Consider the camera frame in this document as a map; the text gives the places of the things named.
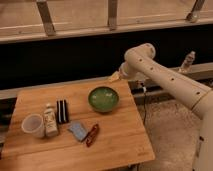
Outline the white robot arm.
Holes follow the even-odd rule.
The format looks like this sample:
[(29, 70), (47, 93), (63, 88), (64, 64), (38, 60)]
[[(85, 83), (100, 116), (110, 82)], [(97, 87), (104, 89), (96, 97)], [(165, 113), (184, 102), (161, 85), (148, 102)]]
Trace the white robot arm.
[(124, 54), (125, 61), (108, 80), (130, 79), (142, 73), (196, 114), (202, 125), (192, 171), (213, 171), (213, 89), (158, 64), (153, 60), (155, 55), (151, 43), (128, 49)]

